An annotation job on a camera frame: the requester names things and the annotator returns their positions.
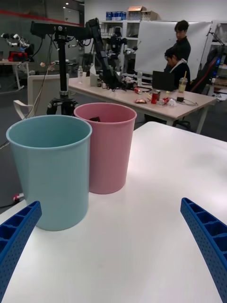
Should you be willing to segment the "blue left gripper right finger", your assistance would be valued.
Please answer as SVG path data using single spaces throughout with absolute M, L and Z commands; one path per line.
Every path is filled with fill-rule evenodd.
M 184 217 L 212 276 L 222 302 L 227 302 L 227 226 L 212 214 L 184 197 Z

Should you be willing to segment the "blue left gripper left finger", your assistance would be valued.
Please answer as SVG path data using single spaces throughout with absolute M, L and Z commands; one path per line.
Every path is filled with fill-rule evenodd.
M 34 201 L 0 225 L 0 302 L 41 216 L 41 204 Z

